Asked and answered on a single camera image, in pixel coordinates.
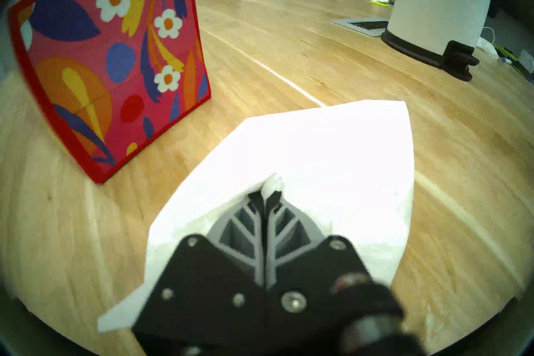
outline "red floral box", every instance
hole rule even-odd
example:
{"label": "red floral box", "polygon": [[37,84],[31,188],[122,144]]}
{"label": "red floral box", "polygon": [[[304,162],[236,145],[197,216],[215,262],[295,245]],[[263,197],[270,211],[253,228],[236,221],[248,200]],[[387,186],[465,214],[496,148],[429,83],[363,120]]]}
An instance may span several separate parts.
{"label": "red floral box", "polygon": [[195,0],[20,0],[9,24],[44,115],[98,184],[211,97]]}

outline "wood grain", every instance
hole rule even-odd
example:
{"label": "wood grain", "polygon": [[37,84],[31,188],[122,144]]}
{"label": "wood grain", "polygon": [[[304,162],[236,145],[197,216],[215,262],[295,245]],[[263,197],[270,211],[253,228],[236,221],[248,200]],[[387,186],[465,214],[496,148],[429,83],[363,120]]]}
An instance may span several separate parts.
{"label": "wood grain", "polygon": [[[195,166],[244,119],[404,100],[416,160],[408,244],[393,281],[429,352],[524,290],[534,263],[534,87],[478,50],[461,82],[329,23],[366,0],[197,0],[213,98],[102,186],[63,153],[20,75],[0,84],[4,282],[39,318],[103,355],[143,354],[96,319],[141,284],[147,232]],[[312,100],[298,91],[308,93]]]}

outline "paper towel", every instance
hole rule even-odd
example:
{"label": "paper towel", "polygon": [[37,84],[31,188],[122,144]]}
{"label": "paper towel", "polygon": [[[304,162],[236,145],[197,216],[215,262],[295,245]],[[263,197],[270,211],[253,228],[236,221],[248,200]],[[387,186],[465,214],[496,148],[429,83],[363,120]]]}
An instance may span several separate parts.
{"label": "paper towel", "polygon": [[389,285],[406,246],[413,201],[406,104],[360,101],[245,120],[182,182],[152,224],[145,282],[101,316],[98,330],[131,327],[180,240],[207,234],[245,195],[281,189],[325,236],[355,246]]}

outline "cable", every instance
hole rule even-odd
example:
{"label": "cable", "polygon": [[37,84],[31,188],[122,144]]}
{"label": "cable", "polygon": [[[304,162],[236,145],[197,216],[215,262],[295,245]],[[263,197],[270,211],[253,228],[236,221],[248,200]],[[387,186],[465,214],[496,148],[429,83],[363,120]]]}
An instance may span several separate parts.
{"label": "cable", "polygon": [[491,27],[488,27],[488,26],[482,27],[482,30],[484,30],[485,28],[489,28],[491,32],[493,33],[493,41],[491,42],[491,44],[495,45],[495,32],[493,31]]}

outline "blue circle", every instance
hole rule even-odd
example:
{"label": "blue circle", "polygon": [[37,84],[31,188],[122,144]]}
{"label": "blue circle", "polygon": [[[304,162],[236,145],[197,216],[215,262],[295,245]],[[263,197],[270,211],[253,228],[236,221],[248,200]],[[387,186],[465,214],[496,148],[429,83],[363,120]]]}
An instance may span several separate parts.
{"label": "blue circle", "polygon": [[106,70],[113,83],[123,82],[135,64],[135,52],[124,43],[115,43],[107,51]]}

